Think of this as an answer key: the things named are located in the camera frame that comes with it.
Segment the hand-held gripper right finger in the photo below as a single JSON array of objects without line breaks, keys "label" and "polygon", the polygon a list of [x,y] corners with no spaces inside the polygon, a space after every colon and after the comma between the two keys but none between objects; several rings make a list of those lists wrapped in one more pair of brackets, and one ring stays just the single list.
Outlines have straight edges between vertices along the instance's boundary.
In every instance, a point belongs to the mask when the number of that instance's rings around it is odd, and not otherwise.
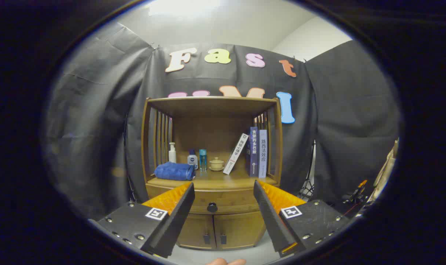
[{"label": "hand-held gripper right finger", "polygon": [[282,258],[317,247],[350,221],[322,200],[306,202],[263,181],[255,180],[253,194],[273,248]]}]

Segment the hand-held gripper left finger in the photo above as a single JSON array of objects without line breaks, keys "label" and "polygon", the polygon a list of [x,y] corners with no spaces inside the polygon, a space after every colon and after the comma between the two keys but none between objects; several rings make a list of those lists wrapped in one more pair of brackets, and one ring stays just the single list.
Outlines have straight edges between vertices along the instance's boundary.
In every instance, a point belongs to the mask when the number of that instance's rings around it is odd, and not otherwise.
[{"label": "hand-held gripper left finger", "polygon": [[144,203],[129,201],[103,218],[88,222],[118,245],[167,258],[177,243],[194,199],[194,183],[185,182]]}]

